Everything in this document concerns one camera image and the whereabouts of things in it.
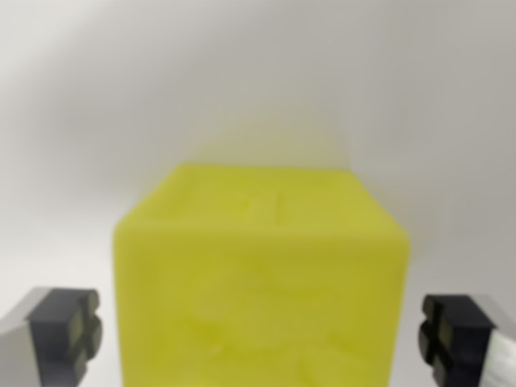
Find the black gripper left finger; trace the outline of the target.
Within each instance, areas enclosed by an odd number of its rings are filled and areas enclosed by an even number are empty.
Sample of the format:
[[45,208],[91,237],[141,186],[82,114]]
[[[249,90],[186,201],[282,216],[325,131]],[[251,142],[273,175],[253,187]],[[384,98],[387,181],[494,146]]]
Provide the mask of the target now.
[[1,317],[2,386],[79,386],[99,351],[95,289],[35,287]]

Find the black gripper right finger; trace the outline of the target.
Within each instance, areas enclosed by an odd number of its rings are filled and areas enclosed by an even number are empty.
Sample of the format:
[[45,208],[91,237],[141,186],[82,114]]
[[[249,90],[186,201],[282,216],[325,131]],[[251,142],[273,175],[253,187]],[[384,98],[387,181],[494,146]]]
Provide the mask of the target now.
[[418,348],[437,386],[514,386],[515,319],[485,294],[428,294]]

